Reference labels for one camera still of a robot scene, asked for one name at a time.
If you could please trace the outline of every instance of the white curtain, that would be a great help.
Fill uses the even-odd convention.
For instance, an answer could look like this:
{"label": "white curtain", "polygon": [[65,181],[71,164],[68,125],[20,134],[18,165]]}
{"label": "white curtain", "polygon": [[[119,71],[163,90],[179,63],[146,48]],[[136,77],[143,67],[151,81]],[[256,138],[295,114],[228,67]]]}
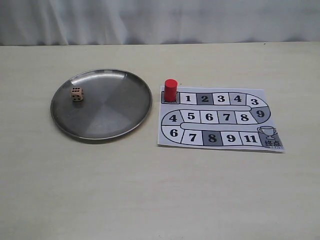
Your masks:
{"label": "white curtain", "polygon": [[320,41],[320,0],[0,0],[0,45]]}

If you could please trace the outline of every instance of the table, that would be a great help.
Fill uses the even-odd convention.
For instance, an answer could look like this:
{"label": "table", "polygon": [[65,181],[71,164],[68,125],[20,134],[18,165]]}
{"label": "table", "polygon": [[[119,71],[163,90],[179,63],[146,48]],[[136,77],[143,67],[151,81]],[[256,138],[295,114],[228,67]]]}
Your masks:
{"label": "table", "polygon": [[[319,240],[320,43],[0,47],[0,239]],[[50,116],[92,69],[137,74],[142,126],[90,145]],[[265,89],[283,154],[157,146],[160,86]]]}

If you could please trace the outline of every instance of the red cylinder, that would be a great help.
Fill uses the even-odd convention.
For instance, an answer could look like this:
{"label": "red cylinder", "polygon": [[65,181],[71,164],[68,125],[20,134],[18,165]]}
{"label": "red cylinder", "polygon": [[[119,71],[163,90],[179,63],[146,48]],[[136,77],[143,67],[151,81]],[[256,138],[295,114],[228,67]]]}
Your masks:
{"label": "red cylinder", "polygon": [[174,79],[168,79],[164,83],[164,101],[175,102],[177,100],[178,82]]}

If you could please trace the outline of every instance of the dice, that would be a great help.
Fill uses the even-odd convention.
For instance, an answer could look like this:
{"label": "dice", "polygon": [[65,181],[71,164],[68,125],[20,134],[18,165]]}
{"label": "dice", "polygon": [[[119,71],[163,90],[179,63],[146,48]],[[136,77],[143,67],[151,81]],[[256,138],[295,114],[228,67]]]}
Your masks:
{"label": "dice", "polygon": [[84,92],[81,87],[73,87],[71,89],[71,97],[74,102],[80,102],[84,99]]}

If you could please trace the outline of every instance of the stainless steel plate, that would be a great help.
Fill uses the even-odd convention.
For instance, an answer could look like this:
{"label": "stainless steel plate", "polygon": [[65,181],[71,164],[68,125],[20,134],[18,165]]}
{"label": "stainless steel plate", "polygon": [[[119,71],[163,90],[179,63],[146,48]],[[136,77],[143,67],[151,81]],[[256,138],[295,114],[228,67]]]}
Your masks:
{"label": "stainless steel plate", "polygon": [[[82,101],[72,101],[73,87],[83,89]],[[151,91],[140,77],[117,69],[97,69],[66,81],[54,94],[50,110],[56,125],[67,135],[100,143],[135,129],[151,105]]]}

